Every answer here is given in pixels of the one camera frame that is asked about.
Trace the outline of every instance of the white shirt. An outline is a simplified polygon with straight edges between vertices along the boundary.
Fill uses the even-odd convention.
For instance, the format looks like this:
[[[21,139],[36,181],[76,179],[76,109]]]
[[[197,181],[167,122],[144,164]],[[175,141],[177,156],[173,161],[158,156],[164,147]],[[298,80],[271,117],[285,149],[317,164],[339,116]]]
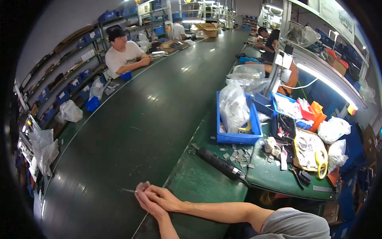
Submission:
[[[173,39],[181,40],[182,39],[181,35],[186,34],[185,28],[179,23],[174,23],[173,29],[174,29]]]
[[[119,52],[114,47],[110,47],[105,54],[106,65],[113,72],[114,76],[118,76],[116,72],[121,66],[137,62],[137,58],[142,53],[144,53],[143,50],[135,42],[127,41],[125,52]]]

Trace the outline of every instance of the poster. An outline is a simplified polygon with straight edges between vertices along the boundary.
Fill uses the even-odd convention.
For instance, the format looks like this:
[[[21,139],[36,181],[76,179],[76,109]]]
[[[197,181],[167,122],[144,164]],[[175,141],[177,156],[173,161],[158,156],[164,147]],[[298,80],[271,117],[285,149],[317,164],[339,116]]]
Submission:
[[[320,0],[319,13],[341,36],[354,43],[354,20],[335,0]]]

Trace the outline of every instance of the wire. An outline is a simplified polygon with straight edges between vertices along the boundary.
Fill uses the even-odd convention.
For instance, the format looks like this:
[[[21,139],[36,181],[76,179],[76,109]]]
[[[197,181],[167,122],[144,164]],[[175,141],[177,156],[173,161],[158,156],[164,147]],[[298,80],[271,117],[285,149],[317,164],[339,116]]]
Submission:
[[[289,89],[301,89],[301,88],[305,88],[305,87],[308,87],[310,86],[311,84],[313,84],[316,80],[318,80],[318,78],[314,79],[311,83],[307,84],[306,86],[300,86],[300,87],[289,87],[289,86],[286,86],[286,85],[281,85],[282,87],[287,87]]]

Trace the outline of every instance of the worker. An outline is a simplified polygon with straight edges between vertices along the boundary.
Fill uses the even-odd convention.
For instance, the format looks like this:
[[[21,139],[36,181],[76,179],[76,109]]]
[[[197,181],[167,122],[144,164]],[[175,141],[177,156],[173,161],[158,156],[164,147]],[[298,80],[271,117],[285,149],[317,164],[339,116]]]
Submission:
[[[158,221],[161,239],[179,238],[168,211],[221,223],[250,223],[252,239],[330,239],[329,225],[324,218],[293,208],[274,211],[245,202],[182,202],[168,189],[149,182],[140,183],[136,190],[140,206]]]
[[[278,44],[278,36],[280,35],[280,30],[273,30],[270,34],[265,27],[259,27],[257,30],[257,34],[262,38],[267,38],[267,42],[265,45],[263,43],[256,43],[255,47],[262,48],[265,50],[263,53],[263,58],[268,62],[273,62],[273,58],[275,57],[275,49]]]
[[[253,61],[248,61],[245,64],[262,64],[258,62],[253,62]],[[265,65],[264,64],[264,70],[265,74],[269,75],[269,73],[272,70],[273,65]],[[289,70],[291,71],[288,82],[282,82],[283,86],[279,86],[277,89],[277,92],[280,94],[283,94],[287,97],[292,94],[293,88],[296,87],[297,82],[298,82],[298,69],[296,67],[296,64],[294,60],[292,60],[292,63],[290,64]]]
[[[174,21],[174,31],[173,31],[173,39],[176,40],[185,40],[186,39],[186,32],[185,28],[182,26],[182,18],[176,18]]]
[[[148,66],[152,62],[152,56],[144,53],[135,42],[128,41],[119,26],[108,28],[106,32],[112,47],[106,52],[105,61],[107,67],[117,76],[126,71]]]

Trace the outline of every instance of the fluorescent light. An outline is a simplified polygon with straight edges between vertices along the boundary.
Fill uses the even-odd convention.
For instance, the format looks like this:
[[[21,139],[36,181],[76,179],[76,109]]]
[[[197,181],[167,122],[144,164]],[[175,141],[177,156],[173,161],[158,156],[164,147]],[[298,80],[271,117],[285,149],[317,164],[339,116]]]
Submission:
[[[205,23],[203,20],[183,20],[183,23]]]
[[[274,7],[274,6],[271,6],[271,5],[266,5],[266,6],[269,7],[269,8],[277,9],[277,10],[279,10],[279,11],[283,11],[282,9],[277,8],[277,7]]]
[[[325,84],[327,84],[330,88],[334,89],[337,93],[339,93],[350,105],[353,106],[353,108],[355,110],[358,110],[354,101],[342,89],[340,89],[336,84],[334,84],[331,80],[324,77],[323,75],[321,75],[317,71],[313,70],[312,68],[305,66],[304,64],[297,63],[296,66],[298,68],[302,69],[303,71],[308,72],[312,76],[319,78],[321,81],[323,81]]]

